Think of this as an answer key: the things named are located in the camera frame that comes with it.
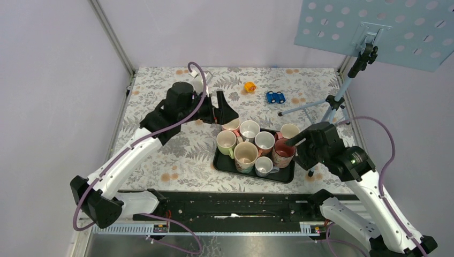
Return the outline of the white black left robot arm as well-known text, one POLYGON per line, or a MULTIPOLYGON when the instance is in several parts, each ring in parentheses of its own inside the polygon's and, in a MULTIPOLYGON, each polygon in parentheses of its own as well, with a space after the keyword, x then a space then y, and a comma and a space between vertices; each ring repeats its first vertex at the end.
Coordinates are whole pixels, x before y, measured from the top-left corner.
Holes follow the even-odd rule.
POLYGON ((208 124, 231 122, 239 117, 227 103, 223 91, 216 93, 213 106, 206 89, 197 93, 188 82, 175 82, 166 98, 140 122, 132 138, 107 163, 87 178, 75 176, 70 188, 77 205, 99 228, 107 228, 119 218, 147 214, 160 220, 166 206, 149 190, 120 193, 131 173, 153 152, 181 131, 181 125, 194 120, 208 124))

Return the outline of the yellow ceramic mug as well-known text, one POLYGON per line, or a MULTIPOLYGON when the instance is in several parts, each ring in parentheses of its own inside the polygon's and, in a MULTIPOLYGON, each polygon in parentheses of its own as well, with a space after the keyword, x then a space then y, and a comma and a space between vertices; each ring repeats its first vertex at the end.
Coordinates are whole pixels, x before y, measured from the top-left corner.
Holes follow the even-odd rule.
POLYGON ((300 133, 300 129, 294 124, 284 124, 280 131, 275 134, 275 139, 291 139, 300 133))

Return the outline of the blue white ceramic mug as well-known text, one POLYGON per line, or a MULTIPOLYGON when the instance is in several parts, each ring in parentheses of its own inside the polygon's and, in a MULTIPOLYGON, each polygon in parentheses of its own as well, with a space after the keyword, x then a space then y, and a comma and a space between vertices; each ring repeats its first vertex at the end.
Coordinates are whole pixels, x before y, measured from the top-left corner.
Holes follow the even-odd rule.
POLYGON ((239 133, 242 139, 246 142, 254 142, 255 137, 260 132, 260 126, 253 120, 246 120, 241 123, 239 133))

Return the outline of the beige teal ceramic mug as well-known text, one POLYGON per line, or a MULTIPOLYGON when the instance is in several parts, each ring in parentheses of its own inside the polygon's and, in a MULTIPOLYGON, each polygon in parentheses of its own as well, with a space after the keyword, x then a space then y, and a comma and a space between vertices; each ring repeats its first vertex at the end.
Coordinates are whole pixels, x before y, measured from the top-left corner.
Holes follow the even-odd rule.
POLYGON ((252 171, 256 160, 259 158, 259 150, 251 142, 241 142, 236 145, 233 151, 235 166, 240 173, 252 171))

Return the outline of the brown ceramic mug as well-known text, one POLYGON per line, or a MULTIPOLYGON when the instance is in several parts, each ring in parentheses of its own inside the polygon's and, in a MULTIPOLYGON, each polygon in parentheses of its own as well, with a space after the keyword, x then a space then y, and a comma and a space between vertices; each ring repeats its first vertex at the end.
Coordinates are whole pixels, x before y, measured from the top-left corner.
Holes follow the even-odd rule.
POLYGON ((261 131, 255 136, 254 143, 258 149, 258 156, 266 156, 275 145, 275 136, 270 132, 261 131))

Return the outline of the salmon pink ceramic mug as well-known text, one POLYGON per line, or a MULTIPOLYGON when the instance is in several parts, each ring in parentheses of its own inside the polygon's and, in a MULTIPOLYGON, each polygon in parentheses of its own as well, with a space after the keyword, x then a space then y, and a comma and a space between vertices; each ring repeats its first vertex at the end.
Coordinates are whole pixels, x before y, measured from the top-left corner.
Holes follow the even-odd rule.
POLYGON ((237 137, 240 137, 241 136, 241 134, 239 132, 240 125, 241 125, 240 119, 237 118, 237 119, 234 119, 234 120, 230 121, 229 123, 226 123, 226 124, 222 125, 222 130, 223 131, 231 131, 237 137))

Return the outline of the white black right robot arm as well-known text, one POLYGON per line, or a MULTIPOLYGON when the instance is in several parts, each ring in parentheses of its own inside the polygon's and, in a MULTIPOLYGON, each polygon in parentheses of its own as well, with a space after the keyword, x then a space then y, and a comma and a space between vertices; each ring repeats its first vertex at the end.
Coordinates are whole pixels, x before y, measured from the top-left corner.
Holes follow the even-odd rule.
POLYGON ((346 146, 334 124, 313 124, 287 140, 296 148, 303 169, 323 164, 355 194, 369 213, 367 220, 343 205, 327 190, 319 190, 308 202, 311 219, 326 218, 362 243, 370 256, 427 256, 438 247, 432 236, 422 235, 403 215, 383 186, 380 173, 367 153, 346 146))

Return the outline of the green ceramic mug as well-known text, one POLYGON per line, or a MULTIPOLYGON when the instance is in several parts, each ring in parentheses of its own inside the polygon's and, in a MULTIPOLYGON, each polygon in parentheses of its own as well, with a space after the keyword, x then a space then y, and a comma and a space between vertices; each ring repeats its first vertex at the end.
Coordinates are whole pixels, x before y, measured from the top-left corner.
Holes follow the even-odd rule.
POLYGON ((216 137, 217 149, 221 154, 234 159, 234 148, 237 144, 237 136, 232 131, 221 131, 216 137))

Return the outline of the grey ceramic mug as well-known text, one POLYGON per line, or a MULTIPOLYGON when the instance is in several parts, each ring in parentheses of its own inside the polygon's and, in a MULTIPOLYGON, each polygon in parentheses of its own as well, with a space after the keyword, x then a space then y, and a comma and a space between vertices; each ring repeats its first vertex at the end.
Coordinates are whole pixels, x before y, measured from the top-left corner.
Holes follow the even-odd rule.
POLYGON ((255 173, 259 177, 266 177, 279 171, 280 168, 274 166, 272 160, 268 157, 261 156, 255 162, 255 173))

